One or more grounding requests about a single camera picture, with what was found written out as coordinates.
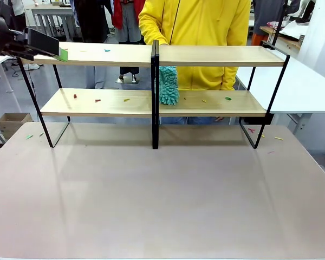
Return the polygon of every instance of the jeans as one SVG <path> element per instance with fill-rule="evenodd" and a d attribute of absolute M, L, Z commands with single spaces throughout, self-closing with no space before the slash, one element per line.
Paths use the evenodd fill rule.
<path fill-rule="evenodd" d="M 160 118 L 161 125 L 211 125 L 216 118 L 207 116 L 189 116 L 189 117 L 172 117 Z"/>
<path fill-rule="evenodd" d="M 106 69 L 86 66 L 86 88 L 102 89 L 105 87 Z"/>

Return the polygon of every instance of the microfiber duster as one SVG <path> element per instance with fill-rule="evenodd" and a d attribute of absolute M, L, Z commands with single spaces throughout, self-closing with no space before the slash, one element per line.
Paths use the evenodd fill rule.
<path fill-rule="evenodd" d="M 160 67 L 159 75 L 160 103 L 175 106 L 179 99 L 176 67 Z"/>

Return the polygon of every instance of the sleeve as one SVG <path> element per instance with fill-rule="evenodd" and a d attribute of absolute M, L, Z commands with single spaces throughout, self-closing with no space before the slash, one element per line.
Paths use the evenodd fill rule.
<path fill-rule="evenodd" d="M 152 44 L 159 40 L 159 44 L 168 44 L 167 39 L 160 32 L 163 23 L 165 1 L 146 0 L 146 3 L 139 14 L 139 28 L 145 37 L 146 44 Z"/>
<path fill-rule="evenodd" d="M 248 37 L 250 0 L 239 0 L 235 17 L 227 32 L 228 46 L 245 46 Z M 221 90 L 233 90 L 236 82 L 237 67 L 225 67 Z"/>

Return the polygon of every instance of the person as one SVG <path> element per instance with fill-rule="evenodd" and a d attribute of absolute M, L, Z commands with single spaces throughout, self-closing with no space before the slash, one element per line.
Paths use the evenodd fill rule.
<path fill-rule="evenodd" d="M 146 0 L 139 28 L 147 44 L 244 46 L 250 0 Z M 178 67 L 179 90 L 233 90 L 235 67 Z M 161 118 L 162 124 L 208 125 L 214 118 Z"/>
<path fill-rule="evenodd" d="M 138 25 L 138 14 L 141 12 L 145 0 L 114 0 L 112 24 L 115 28 L 115 38 L 119 44 L 139 44 L 141 32 Z M 132 74 L 132 82 L 136 83 L 136 74 L 140 73 L 136 67 L 120 67 L 119 79 Z"/>
<path fill-rule="evenodd" d="M 316 0 L 304 0 L 301 4 L 301 12 L 299 17 L 309 20 L 315 7 Z"/>
<path fill-rule="evenodd" d="M 38 6 L 38 3 L 36 0 L 33 0 L 35 6 Z M 27 21 L 25 17 L 25 9 L 22 0 L 11 0 L 12 8 L 14 12 L 14 17 L 12 18 L 10 29 L 15 29 L 17 31 L 24 31 L 24 29 L 27 27 Z M 8 0 L 4 1 L 5 4 L 10 5 Z M 39 69 L 40 66 L 37 64 L 24 64 L 23 65 L 24 70 L 35 70 Z"/>
<path fill-rule="evenodd" d="M 83 42 L 105 43 L 109 28 L 105 10 L 98 0 L 71 0 L 74 17 L 81 27 Z M 105 87 L 104 67 L 86 66 L 86 88 Z"/>
<path fill-rule="evenodd" d="M 254 0 L 254 30 L 252 45 L 258 46 L 262 41 L 267 41 L 268 35 L 260 29 L 267 26 L 268 22 L 279 21 L 283 10 L 284 0 Z M 300 8 L 300 0 L 292 0 L 286 14 L 293 14 Z"/>

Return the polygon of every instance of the cardboard box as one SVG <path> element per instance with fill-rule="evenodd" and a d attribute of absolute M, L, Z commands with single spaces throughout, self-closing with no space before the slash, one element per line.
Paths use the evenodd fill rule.
<path fill-rule="evenodd" d="M 0 131 L 5 139 L 10 139 L 26 122 L 34 122 L 30 113 L 5 113 L 0 118 Z"/>

